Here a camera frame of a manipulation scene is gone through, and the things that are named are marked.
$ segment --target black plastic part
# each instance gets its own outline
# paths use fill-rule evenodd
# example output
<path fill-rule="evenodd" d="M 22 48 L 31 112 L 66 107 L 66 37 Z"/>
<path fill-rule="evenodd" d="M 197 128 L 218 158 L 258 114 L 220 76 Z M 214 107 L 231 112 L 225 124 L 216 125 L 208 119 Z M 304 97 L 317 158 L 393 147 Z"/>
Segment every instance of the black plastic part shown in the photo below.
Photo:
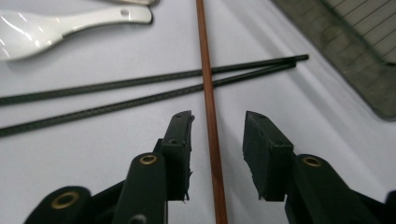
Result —
<path fill-rule="evenodd" d="M 396 190 L 388 194 L 387 201 L 385 202 L 385 223 L 396 223 Z"/>
<path fill-rule="evenodd" d="M 294 157 L 293 144 L 267 117 L 247 111 L 243 152 L 259 199 L 283 202 Z"/>
<path fill-rule="evenodd" d="M 166 174 L 163 155 L 145 153 L 134 158 L 112 223 L 167 223 Z"/>
<path fill-rule="evenodd" d="M 91 194 L 82 187 L 65 187 L 49 194 L 27 218 L 26 224 L 93 223 Z"/>
<path fill-rule="evenodd" d="M 119 201 L 124 181 L 92 196 L 95 224 L 109 224 Z"/>
<path fill-rule="evenodd" d="M 297 156 L 292 178 L 314 224 L 379 223 L 325 160 Z"/>
<path fill-rule="evenodd" d="M 166 161 L 168 201 L 189 199 L 191 125 L 193 120 L 194 116 L 191 111 L 175 114 L 162 141 L 161 153 Z"/>

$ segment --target metal grid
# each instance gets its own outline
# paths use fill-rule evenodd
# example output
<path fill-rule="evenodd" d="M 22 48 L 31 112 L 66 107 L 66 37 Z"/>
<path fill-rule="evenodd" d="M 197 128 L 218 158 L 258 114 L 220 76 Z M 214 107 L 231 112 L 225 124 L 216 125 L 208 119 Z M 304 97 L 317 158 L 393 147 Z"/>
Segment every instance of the metal grid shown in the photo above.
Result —
<path fill-rule="evenodd" d="M 396 1 L 321 1 L 376 57 L 396 64 Z"/>
<path fill-rule="evenodd" d="M 382 119 L 396 120 L 396 0 L 274 0 Z"/>

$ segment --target brass screw insert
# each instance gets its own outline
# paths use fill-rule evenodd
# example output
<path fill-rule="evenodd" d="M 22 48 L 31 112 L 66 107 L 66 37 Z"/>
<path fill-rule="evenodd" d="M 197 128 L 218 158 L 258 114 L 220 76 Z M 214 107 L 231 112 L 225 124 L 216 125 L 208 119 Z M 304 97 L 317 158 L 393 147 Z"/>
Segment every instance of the brass screw insert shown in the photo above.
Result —
<path fill-rule="evenodd" d="M 147 156 L 140 158 L 140 163 L 145 164 L 145 165 L 150 165 L 156 161 L 157 161 L 157 157 L 153 156 L 153 155 L 147 155 Z"/>
<path fill-rule="evenodd" d="M 79 194 L 76 191 L 68 191 L 56 197 L 52 203 L 51 207 L 54 209 L 63 209 L 73 203 L 75 203 L 79 198 Z"/>
<path fill-rule="evenodd" d="M 303 162 L 307 165 L 314 166 L 314 167 L 319 167 L 322 165 L 321 161 L 314 157 L 304 157 Z"/>

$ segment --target wooden chopstick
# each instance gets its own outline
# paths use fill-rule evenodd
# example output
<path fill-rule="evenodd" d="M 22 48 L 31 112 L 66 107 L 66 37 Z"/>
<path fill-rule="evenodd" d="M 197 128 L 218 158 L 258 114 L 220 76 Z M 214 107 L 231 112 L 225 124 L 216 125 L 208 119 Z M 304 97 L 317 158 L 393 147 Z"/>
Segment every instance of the wooden chopstick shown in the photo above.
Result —
<path fill-rule="evenodd" d="M 202 74 L 204 80 L 207 135 L 209 139 L 210 166 L 215 202 L 216 223 L 227 224 L 227 207 L 221 169 L 218 124 L 216 120 L 215 98 L 213 93 L 212 72 L 210 70 L 209 46 L 206 36 L 205 10 L 203 0 L 197 0 L 198 29 L 201 47 Z"/>

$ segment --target spoon handle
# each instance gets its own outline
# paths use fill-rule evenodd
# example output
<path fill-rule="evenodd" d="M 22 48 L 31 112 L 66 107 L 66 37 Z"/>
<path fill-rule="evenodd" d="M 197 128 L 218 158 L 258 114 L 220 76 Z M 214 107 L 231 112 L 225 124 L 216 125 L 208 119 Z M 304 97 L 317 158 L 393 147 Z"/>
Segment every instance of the spoon handle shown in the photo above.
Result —
<path fill-rule="evenodd" d="M 71 16 L 58 17 L 63 36 L 86 28 L 111 23 L 150 23 L 152 14 L 146 6 L 111 7 Z"/>

